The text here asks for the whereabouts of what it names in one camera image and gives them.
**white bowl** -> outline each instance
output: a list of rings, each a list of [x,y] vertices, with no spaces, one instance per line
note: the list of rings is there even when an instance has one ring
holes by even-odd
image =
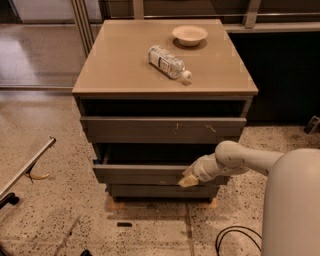
[[[176,27],[172,34],[178,38],[179,43],[183,46],[196,46],[208,36],[207,30],[192,25]]]

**cabinet top surface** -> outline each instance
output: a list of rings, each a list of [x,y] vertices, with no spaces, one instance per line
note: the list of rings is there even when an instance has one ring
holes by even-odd
[[[197,25],[208,37],[183,47],[172,35],[181,25]],[[192,84],[172,80],[148,62],[161,45],[182,58]],[[220,20],[105,21],[74,86],[74,95],[256,95],[258,92]]]

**cable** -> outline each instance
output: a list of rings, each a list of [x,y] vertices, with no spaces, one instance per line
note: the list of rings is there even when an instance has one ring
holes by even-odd
[[[253,229],[250,229],[250,228],[247,228],[247,227],[244,227],[244,226],[230,226],[228,228],[225,228],[223,230],[221,230],[219,232],[219,234],[217,235],[217,238],[216,238],[216,241],[215,241],[215,249],[216,249],[216,253],[217,253],[217,256],[220,256],[220,247],[221,247],[221,243],[222,243],[222,240],[223,238],[228,234],[228,233],[231,233],[231,232],[239,232],[239,233],[242,233],[244,234],[245,236],[247,236],[248,238],[250,238],[250,240],[257,246],[257,248],[259,249],[259,251],[261,251],[261,248],[260,246],[258,245],[258,243],[249,235],[247,234],[246,232],[242,231],[242,230],[239,230],[239,229],[233,229],[233,228],[242,228],[242,229],[246,229],[246,230],[249,230],[251,231],[252,233],[254,233],[255,235],[257,235],[260,239],[262,239],[261,235],[259,235],[256,231],[254,231]]]

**floor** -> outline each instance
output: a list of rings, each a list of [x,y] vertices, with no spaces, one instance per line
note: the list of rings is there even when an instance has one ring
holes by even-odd
[[[74,83],[84,62],[77,40],[72,26],[1,25],[0,83]],[[206,256],[216,255],[216,236],[226,227],[242,225],[261,234],[267,178],[254,171],[232,177],[210,204],[114,202],[94,176],[94,152],[79,118],[71,95],[1,91],[0,189],[49,135],[57,139],[33,170],[49,178],[32,183],[22,177],[12,188],[19,203],[0,210],[0,247],[8,255],[76,256],[88,249],[94,256]],[[246,127],[240,144],[279,152],[320,148],[320,134],[306,135],[299,126]],[[260,253],[247,237],[230,233],[221,255]]]

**white bottle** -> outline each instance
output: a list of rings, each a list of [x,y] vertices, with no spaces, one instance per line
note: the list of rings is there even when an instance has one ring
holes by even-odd
[[[167,74],[172,79],[178,79],[184,84],[191,83],[192,73],[186,70],[182,59],[169,53],[159,45],[154,45],[149,49],[149,62]]]

